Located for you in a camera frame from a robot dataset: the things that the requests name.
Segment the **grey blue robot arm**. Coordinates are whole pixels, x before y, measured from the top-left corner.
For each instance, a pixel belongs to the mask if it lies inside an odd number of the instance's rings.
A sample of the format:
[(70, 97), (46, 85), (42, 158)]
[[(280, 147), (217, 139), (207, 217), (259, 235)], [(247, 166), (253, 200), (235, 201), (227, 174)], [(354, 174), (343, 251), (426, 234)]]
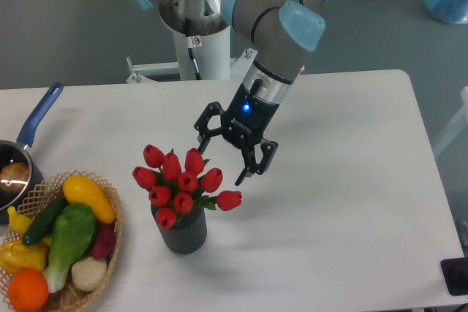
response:
[(278, 147), (263, 134), (304, 64), (325, 20), (314, 8), (327, 0), (134, 0), (157, 7), (172, 31), (182, 80), (222, 80), (230, 74), (230, 31), (257, 50), (230, 105), (210, 103), (195, 123), (199, 149), (222, 136), (242, 153), (242, 178), (263, 174)]

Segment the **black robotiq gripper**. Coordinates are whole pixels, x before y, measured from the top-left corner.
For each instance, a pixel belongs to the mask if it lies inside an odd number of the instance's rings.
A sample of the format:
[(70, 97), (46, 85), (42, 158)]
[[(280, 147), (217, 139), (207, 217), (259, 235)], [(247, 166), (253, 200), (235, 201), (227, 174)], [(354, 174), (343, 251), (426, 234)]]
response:
[[(198, 151), (203, 154), (212, 137), (222, 135), (223, 138), (241, 150), (244, 168), (235, 181), (240, 186), (245, 178), (265, 173), (279, 147), (275, 141), (265, 140), (263, 133), (272, 117), (279, 108), (279, 104), (264, 102), (252, 96), (241, 84), (235, 92), (227, 110), (224, 111), (219, 102), (209, 103), (194, 128), (198, 133)], [(221, 117), (221, 126), (214, 129), (208, 123), (214, 116)], [(262, 158), (256, 160), (255, 146), (260, 147)]]

